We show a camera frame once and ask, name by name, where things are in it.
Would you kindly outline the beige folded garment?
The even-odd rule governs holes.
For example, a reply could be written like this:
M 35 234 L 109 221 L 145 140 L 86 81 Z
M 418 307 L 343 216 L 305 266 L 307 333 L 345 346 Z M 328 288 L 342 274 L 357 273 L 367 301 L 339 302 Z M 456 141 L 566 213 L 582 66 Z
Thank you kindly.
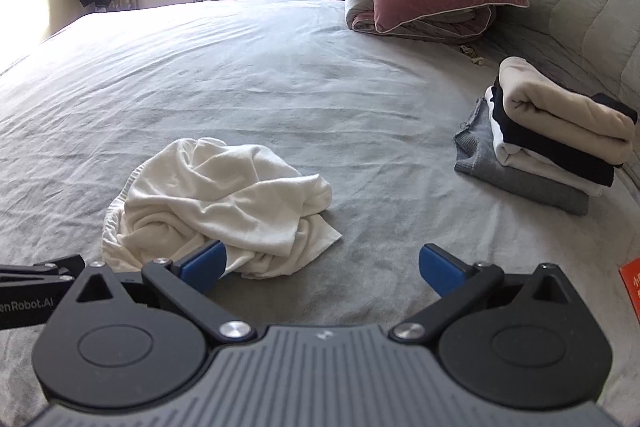
M 568 91 L 511 56 L 499 65 L 502 105 L 511 120 L 556 142 L 622 165 L 632 152 L 632 119 L 617 109 Z

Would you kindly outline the grey folded sweater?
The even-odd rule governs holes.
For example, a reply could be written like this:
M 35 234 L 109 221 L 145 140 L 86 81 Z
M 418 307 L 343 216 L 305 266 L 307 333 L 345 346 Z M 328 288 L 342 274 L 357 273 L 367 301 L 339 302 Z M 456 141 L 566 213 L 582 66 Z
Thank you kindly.
M 575 187 L 503 166 L 492 147 L 488 106 L 484 98 L 476 100 L 467 121 L 454 136 L 456 162 L 454 170 L 474 176 L 501 190 L 525 197 L 533 202 L 560 208 L 575 216 L 585 216 L 589 196 Z

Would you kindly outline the white long pants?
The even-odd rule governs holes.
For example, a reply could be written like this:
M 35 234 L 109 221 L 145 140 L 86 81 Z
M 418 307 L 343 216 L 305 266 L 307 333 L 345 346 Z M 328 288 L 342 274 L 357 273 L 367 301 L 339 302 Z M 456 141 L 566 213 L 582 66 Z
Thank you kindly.
M 115 271 L 139 271 L 219 241 L 227 273 L 285 277 L 341 239 L 322 217 L 331 202 L 326 179 L 304 176 L 268 147 L 180 139 L 134 169 L 108 206 L 102 257 Z

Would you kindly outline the white folded garment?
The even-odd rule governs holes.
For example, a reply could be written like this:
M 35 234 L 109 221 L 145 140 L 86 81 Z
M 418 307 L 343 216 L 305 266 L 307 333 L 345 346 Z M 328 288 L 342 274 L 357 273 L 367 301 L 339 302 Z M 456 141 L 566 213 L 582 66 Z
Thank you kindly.
M 591 197 L 600 196 L 603 186 L 589 180 L 576 176 L 576 174 L 566 171 L 553 164 L 550 159 L 544 159 L 541 155 L 526 150 L 526 148 L 504 142 L 503 134 L 498 121 L 492 116 L 495 108 L 494 96 L 491 88 L 485 91 L 484 99 L 488 107 L 489 122 L 492 133 L 492 146 L 496 157 L 501 165 L 511 167 L 524 172 L 542 176 L 543 178 L 565 184 L 584 192 Z

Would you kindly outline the folded grey pink duvet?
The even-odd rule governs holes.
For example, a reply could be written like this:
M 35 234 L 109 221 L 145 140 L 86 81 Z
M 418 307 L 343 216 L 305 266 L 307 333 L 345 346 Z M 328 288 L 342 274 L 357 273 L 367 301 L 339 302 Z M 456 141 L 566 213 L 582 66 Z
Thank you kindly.
M 347 26 L 357 32 L 382 36 L 375 28 L 373 0 L 344 0 Z M 458 12 L 422 17 L 402 23 L 388 35 L 397 38 L 425 40 L 445 44 L 465 44 L 477 38 L 496 17 L 494 6 L 463 9 Z

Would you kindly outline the black folded garment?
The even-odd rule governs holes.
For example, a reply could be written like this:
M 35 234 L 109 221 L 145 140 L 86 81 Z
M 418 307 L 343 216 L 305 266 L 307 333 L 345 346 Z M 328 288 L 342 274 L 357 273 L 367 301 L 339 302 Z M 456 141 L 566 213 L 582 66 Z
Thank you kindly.
M 613 184 L 614 170 L 621 165 L 610 165 L 600 158 L 546 138 L 511 120 L 506 116 L 506 112 L 503 109 L 502 90 L 499 87 L 498 77 L 491 87 L 491 92 L 494 96 L 495 103 L 492 116 L 498 121 L 504 142 L 518 145 L 526 148 L 526 150 L 531 150 L 543 158 L 550 159 L 553 164 L 562 169 L 593 183 L 602 186 L 610 186 Z M 614 98 L 610 98 L 603 93 L 597 93 L 593 96 L 588 96 L 588 98 L 592 98 L 593 101 L 617 109 L 620 113 L 629 116 L 634 124 L 637 124 L 638 113 L 625 104 L 615 101 Z

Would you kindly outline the red paper card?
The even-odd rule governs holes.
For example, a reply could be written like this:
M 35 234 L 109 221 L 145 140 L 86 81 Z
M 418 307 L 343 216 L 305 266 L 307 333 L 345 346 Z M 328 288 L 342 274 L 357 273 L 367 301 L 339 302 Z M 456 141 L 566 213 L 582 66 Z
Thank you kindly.
M 640 259 L 636 258 L 618 269 L 634 314 L 640 320 Z

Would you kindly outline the small brown trinket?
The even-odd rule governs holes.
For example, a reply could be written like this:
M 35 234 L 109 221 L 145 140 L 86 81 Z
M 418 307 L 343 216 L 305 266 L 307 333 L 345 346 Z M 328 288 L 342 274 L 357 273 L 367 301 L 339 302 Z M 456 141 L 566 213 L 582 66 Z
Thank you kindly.
M 482 57 L 476 49 L 472 46 L 459 46 L 459 51 L 465 55 L 474 65 L 483 66 L 485 63 L 484 57 Z

